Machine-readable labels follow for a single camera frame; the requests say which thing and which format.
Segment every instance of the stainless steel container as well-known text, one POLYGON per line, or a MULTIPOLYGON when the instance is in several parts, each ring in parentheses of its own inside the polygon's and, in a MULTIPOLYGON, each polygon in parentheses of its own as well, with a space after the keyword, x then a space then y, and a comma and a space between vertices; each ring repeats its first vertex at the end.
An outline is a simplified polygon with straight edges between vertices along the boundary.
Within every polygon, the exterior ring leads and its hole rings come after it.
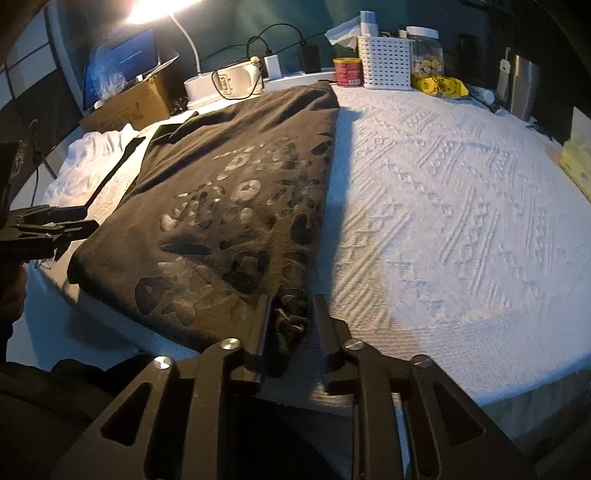
POLYGON ((535 63, 515 55, 509 111, 525 122, 531 118, 531 110, 534 107, 539 83, 540 68, 535 63))

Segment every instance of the lamp light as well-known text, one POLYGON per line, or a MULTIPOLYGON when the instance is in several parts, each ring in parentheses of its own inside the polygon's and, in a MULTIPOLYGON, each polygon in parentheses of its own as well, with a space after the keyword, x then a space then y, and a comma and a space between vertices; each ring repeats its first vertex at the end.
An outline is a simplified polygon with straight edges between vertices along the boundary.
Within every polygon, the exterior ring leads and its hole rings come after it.
POLYGON ((187 31, 178 22, 177 18, 174 15, 175 12, 185 9, 190 5, 196 4, 200 1, 201 0, 136 0, 135 6, 133 7, 127 21, 135 25, 141 25, 153 22, 154 20, 158 20, 162 17, 170 16, 175 25, 179 28, 179 30, 183 33, 183 35, 185 36, 185 38, 187 38, 187 41, 191 45, 191 49, 193 50, 193 54, 195 55, 197 74, 200 74, 201 63, 199 62, 199 54, 197 53, 197 48, 195 48, 195 43, 193 43, 193 40, 191 39, 191 37, 189 37, 187 31))

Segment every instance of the black clamp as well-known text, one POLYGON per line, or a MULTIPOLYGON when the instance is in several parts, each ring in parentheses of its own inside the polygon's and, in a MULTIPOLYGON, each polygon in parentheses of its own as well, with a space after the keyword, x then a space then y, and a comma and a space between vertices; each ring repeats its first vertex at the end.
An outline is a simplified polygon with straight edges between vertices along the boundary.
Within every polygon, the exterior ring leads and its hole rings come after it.
POLYGON ((41 205, 8 212, 0 229, 0 261, 53 258, 56 250, 65 251, 71 242, 88 238, 99 227, 86 216, 83 206, 41 205))
MULTIPOLYGON (((402 456, 392 393, 399 393, 414 480, 534 480, 535 470, 485 413, 425 355, 383 356, 352 339, 347 324, 313 299, 330 395, 353 394, 353 480, 402 480, 402 456)), ((233 401, 260 391, 267 370, 271 302, 259 299, 254 320, 235 338, 175 363, 158 357, 92 423, 52 471, 50 480, 162 478, 170 460, 180 480, 227 480, 232 471, 233 401), (187 412, 176 391, 183 381, 187 412)))
POLYGON ((402 480, 392 393, 399 393, 412 479, 535 479, 534 467, 472 399, 426 355, 384 356, 351 338, 313 299, 330 395, 353 394, 353 480, 402 480))
POLYGON ((154 464, 158 435, 178 408, 175 391, 192 377, 189 415, 180 459, 180 480, 222 480, 229 476, 232 398, 260 391, 271 301, 261 296, 256 315, 201 355, 178 364, 161 356, 147 366, 54 467, 50 480, 145 480, 154 464))

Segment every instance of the black t-shirt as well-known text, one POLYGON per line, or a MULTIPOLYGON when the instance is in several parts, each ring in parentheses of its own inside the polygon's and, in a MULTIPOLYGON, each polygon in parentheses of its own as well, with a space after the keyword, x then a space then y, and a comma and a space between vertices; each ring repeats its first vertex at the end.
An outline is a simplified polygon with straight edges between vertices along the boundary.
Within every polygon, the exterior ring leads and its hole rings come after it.
POLYGON ((200 351, 269 294, 287 347, 307 324, 338 111, 319 83, 161 127, 70 281, 200 351))

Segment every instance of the human hand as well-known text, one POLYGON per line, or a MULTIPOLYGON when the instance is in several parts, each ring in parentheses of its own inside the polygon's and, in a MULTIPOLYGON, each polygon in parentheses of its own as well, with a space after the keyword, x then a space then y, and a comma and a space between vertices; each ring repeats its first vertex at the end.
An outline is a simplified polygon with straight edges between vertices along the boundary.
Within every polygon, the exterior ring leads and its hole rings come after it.
POLYGON ((0 265, 0 322, 16 322, 25 308, 27 269, 18 263, 0 265))

